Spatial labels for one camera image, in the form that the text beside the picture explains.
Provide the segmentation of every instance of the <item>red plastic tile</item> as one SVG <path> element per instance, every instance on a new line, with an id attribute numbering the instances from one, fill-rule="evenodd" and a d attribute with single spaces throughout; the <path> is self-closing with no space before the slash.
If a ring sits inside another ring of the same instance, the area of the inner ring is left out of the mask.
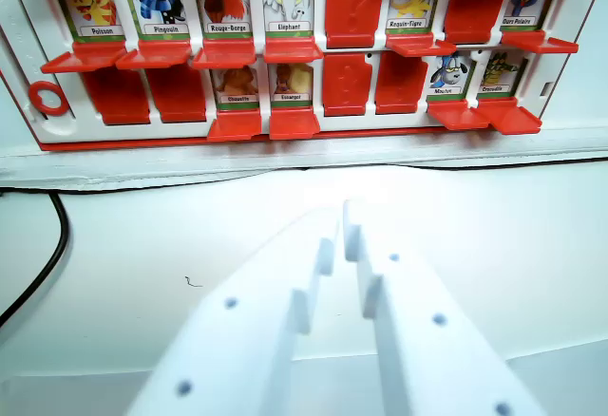
<path id="1" fill-rule="evenodd" d="M 579 45 L 557 38 L 544 39 L 545 32 L 537 31 L 507 31 L 503 33 L 501 43 L 505 46 L 517 47 L 534 53 L 577 53 Z"/>
<path id="2" fill-rule="evenodd" d="M 204 122 L 205 95 L 199 71 L 181 64 L 147 69 L 145 75 L 163 122 Z"/>
<path id="3" fill-rule="evenodd" d="M 376 114 L 415 112 L 427 77 L 428 65 L 420 58 L 404 58 L 384 51 L 376 86 Z"/>
<path id="4" fill-rule="evenodd" d="M 371 86 L 371 65 L 365 53 L 330 53 L 323 63 L 323 105 L 326 117 L 365 114 Z"/>
<path id="5" fill-rule="evenodd" d="M 115 66 L 82 74 L 91 101 L 105 124 L 150 123 L 142 78 Z"/>
<path id="6" fill-rule="evenodd" d="M 327 47 L 372 47 L 382 0 L 327 0 Z"/>
<path id="7" fill-rule="evenodd" d="M 312 107 L 277 107 L 270 116 L 270 139 L 310 139 L 321 128 Z"/>
<path id="8" fill-rule="evenodd" d="M 469 108 L 466 100 L 429 103 L 427 113 L 452 131 L 487 128 L 489 125 L 489 120 L 476 109 Z"/>
<path id="9" fill-rule="evenodd" d="M 266 38 L 266 63 L 309 63 L 323 58 L 314 38 Z"/>
<path id="10" fill-rule="evenodd" d="M 541 131 L 541 119 L 525 107 L 518 107 L 515 98 L 479 100 L 479 105 L 474 110 L 507 136 L 537 134 Z"/>
<path id="11" fill-rule="evenodd" d="M 250 65 L 256 61 L 254 40 L 206 39 L 192 67 L 196 69 L 229 69 Z"/>
<path id="12" fill-rule="evenodd" d="M 262 118 L 259 109 L 218 111 L 211 124 L 207 140 L 211 142 L 249 141 L 261 134 Z"/>
<path id="13" fill-rule="evenodd" d="M 126 54 L 124 41 L 113 43 L 74 43 L 72 52 L 66 52 L 42 65 L 45 74 L 58 72 L 89 72 L 113 66 Z"/>
<path id="14" fill-rule="evenodd" d="M 451 55 L 458 48 L 446 41 L 435 41 L 432 33 L 388 34 L 387 47 L 403 57 Z"/>
<path id="15" fill-rule="evenodd" d="M 486 43 L 503 0 L 449 0 L 446 41 L 453 44 Z"/>
<path id="16" fill-rule="evenodd" d="M 190 58 L 190 41 L 140 41 L 139 49 L 131 50 L 116 62 L 118 69 L 148 69 L 186 63 Z"/>

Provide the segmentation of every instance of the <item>white plastic piece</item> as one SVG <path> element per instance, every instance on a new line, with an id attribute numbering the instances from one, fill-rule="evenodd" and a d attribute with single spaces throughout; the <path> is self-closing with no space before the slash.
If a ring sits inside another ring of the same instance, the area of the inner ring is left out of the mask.
<path id="1" fill-rule="evenodd" d="M 348 202 L 346 258 L 374 323 L 387 416 L 544 415 L 378 206 Z"/>
<path id="2" fill-rule="evenodd" d="M 284 414 L 295 335 L 311 329 L 337 226 L 334 210 L 309 213 L 206 296 L 128 414 Z"/>

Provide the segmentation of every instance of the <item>black cable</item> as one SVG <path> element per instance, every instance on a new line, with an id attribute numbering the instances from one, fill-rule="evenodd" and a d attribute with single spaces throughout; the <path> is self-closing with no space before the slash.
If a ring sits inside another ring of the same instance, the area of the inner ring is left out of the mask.
<path id="1" fill-rule="evenodd" d="M 40 285 L 47 279 L 52 270 L 55 268 L 61 256 L 64 254 L 67 246 L 67 240 L 69 238 L 69 223 L 67 221 L 67 213 L 64 204 L 59 199 L 57 193 L 49 193 L 48 196 L 55 206 L 57 211 L 57 217 L 61 225 L 61 234 L 59 235 L 59 242 L 57 247 L 47 262 L 47 265 L 40 271 L 38 275 L 33 279 L 25 291 L 21 293 L 17 300 L 15 300 L 10 307 L 8 307 L 4 313 L 0 315 L 0 329 L 10 320 L 10 318 L 29 300 L 30 297 L 36 292 Z"/>

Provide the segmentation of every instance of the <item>red ring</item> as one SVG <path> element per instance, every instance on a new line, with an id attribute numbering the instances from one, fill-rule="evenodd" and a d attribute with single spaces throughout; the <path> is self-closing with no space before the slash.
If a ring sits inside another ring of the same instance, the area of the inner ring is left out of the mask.
<path id="1" fill-rule="evenodd" d="M 48 107 L 47 105 L 44 105 L 40 96 L 40 90 L 52 91 L 59 97 L 61 103 L 57 107 Z M 53 82 L 34 82 L 32 85 L 29 86 L 28 96 L 33 106 L 36 107 L 43 114 L 60 116 L 64 115 L 69 110 L 69 104 L 67 103 L 66 95 L 64 95 L 64 90 L 62 90 L 58 85 L 54 84 Z"/>

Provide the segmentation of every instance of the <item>character card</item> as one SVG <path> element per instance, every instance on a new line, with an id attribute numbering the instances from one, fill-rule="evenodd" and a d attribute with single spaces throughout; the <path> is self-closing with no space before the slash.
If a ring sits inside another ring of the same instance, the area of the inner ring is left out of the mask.
<path id="1" fill-rule="evenodd" d="M 437 57 L 437 67 L 427 88 L 427 101 L 455 101 L 466 97 L 475 62 L 468 54 L 454 52 Z"/>
<path id="2" fill-rule="evenodd" d="M 437 0 L 389 0 L 387 34 L 428 33 Z"/>
<path id="3" fill-rule="evenodd" d="M 314 0 L 264 0 L 266 37 L 313 35 Z"/>
<path id="4" fill-rule="evenodd" d="M 508 98 L 523 76 L 527 59 L 520 50 L 494 50 L 484 72 L 477 98 Z"/>
<path id="5" fill-rule="evenodd" d="M 123 41 L 124 31 L 114 0 L 59 0 L 74 41 Z"/>
<path id="6" fill-rule="evenodd" d="M 501 31 L 532 31 L 542 27 L 551 0 L 509 0 Z"/>
<path id="7" fill-rule="evenodd" d="M 211 69 L 219 110 L 259 108 L 256 72 L 248 66 Z"/>
<path id="8" fill-rule="evenodd" d="M 251 38 L 249 0 L 197 0 L 202 31 L 208 39 Z"/>
<path id="9" fill-rule="evenodd" d="M 141 39 L 188 39 L 190 37 L 181 0 L 127 1 Z"/>
<path id="10" fill-rule="evenodd" d="M 272 107 L 313 105 L 313 67 L 305 63 L 268 65 Z"/>

